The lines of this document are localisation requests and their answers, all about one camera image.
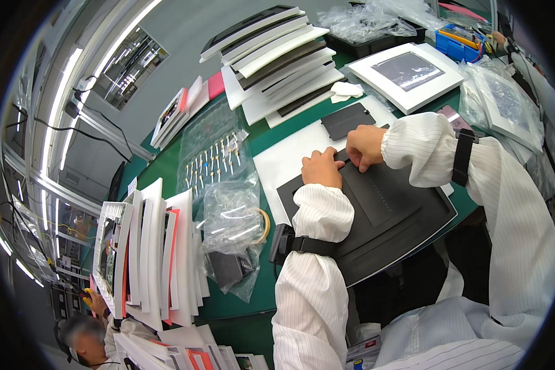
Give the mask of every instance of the window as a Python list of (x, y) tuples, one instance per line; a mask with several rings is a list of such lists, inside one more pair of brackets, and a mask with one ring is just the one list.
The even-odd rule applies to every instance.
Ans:
[(160, 45), (137, 27), (119, 45), (92, 91), (122, 110), (167, 56)]

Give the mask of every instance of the white striped sleeve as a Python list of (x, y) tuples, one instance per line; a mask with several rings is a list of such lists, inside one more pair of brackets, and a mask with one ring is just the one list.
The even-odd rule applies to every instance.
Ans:
[[(450, 182), (457, 139), (446, 117), (410, 115), (387, 130), (381, 149), (387, 166), (412, 164), (409, 182), (435, 187)], [(466, 189), (483, 205), (492, 241), (489, 320), (483, 337), (527, 348), (555, 294), (555, 226), (525, 169), (499, 142), (473, 144)]]
[[(352, 227), (354, 210), (340, 189), (308, 184), (294, 201), (296, 236), (342, 241)], [(276, 369), (341, 369), (347, 346), (347, 291), (330, 257), (290, 253), (276, 283), (273, 323)]]

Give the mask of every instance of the blue plastic bin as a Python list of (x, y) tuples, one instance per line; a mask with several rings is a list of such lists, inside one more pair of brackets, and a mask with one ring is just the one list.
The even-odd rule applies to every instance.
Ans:
[[(452, 29), (454, 26), (449, 24), (444, 28)], [(475, 34), (477, 38), (481, 40), (481, 50), (474, 49), (470, 46), (460, 43), (446, 35), (438, 33), (436, 31), (436, 49), (440, 50), (442, 53), (451, 56), (456, 60), (465, 60), (466, 62), (475, 63), (477, 60), (483, 57), (483, 42), (485, 38), (481, 35)]]

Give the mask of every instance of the black wrist strap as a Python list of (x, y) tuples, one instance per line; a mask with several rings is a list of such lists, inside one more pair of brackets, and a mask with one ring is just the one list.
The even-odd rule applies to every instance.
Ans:
[(303, 253), (314, 253), (321, 256), (333, 257), (337, 243), (330, 241), (323, 241), (318, 239), (311, 239), (307, 236), (299, 236), (294, 238), (292, 243), (292, 250), (297, 250)]
[(469, 160), (471, 159), (471, 149), (476, 137), (469, 129), (460, 129), (458, 133), (459, 142), (456, 144), (454, 153), (454, 165), (452, 167), (452, 181), (461, 187), (466, 186), (469, 170)]

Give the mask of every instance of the green workbench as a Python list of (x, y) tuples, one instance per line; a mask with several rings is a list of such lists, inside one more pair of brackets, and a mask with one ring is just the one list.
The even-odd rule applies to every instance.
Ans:
[[(337, 68), (341, 68), (344, 64), (353, 61), (347, 55), (335, 55), (333, 57)], [(226, 99), (225, 93), (214, 98), (198, 115), (193, 117), (192, 121), (206, 112), (210, 107), (215, 106), (216, 102)], [(437, 111), (446, 104), (449, 104), (454, 110), (459, 109), (460, 90), (456, 88), (444, 96), (432, 101), (425, 107), (419, 109), (416, 113)], [(297, 130), (319, 120), (327, 114), (330, 114), (340, 108), (354, 103), (355, 98), (351, 98), (345, 102), (332, 104), (331, 100), (325, 100), (316, 106), (298, 114), (296, 117), (278, 125), (273, 129), (269, 129), (265, 120), (259, 121), (252, 125), (247, 126), (244, 121), (244, 115), (238, 114), (243, 127), (245, 127), (250, 135), (247, 137), (252, 155), (255, 156), (275, 143), (283, 140), (285, 137), (295, 133)], [(396, 117), (401, 117), (403, 114), (397, 110), (393, 114)], [(148, 150), (155, 152), (155, 150), (148, 145), (150, 142), (148, 136), (142, 146)], [(180, 134), (169, 144), (162, 152), (158, 154), (156, 159), (146, 167), (145, 161), (138, 159), (129, 163), (124, 171), (122, 177), (121, 189), (123, 189), (137, 174), (138, 176), (138, 189), (143, 189), (158, 178), (163, 178), (163, 198), (170, 198), (176, 194), (177, 182), (177, 169), (179, 165), (179, 151), (180, 151)], [(428, 242), (424, 243), (424, 247), (429, 245), (432, 241), (441, 237), (454, 226), (466, 218), (477, 205), (467, 195), (466, 189), (452, 183), (454, 192), (450, 196), (450, 200), (458, 212), (458, 216), (450, 222), (443, 230), (438, 232)], [(272, 217), (271, 211), (265, 198), (265, 193), (261, 190), (261, 204), (260, 208)], [(274, 223), (272, 218), (272, 225), (270, 233), (267, 236), (268, 244), (266, 244), (260, 256), (261, 270), (255, 284), (250, 303), (245, 303), (233, 294), (224, 295), (218, 286), (209, 280), (209, 287), (211, 296), (203, 300), (203, 307), (199, 309), (199, 316), (197, 320), (202, 323), (209, 323), (214, 330), (216, 340), (219, 344), (232, 345), (235, 352), (248, 352), (248, 353), (262, 353), (266, 356), (267, 363), (273, 367), (272, 360), (272, 345), (273, 338), (271, 334), (270, 318), (273, 316), (272, 311), (276, 308), (274, 285), (275, 278), (273, 276), (273, 266), (268, 262), (270, 243), (273, 239)]]

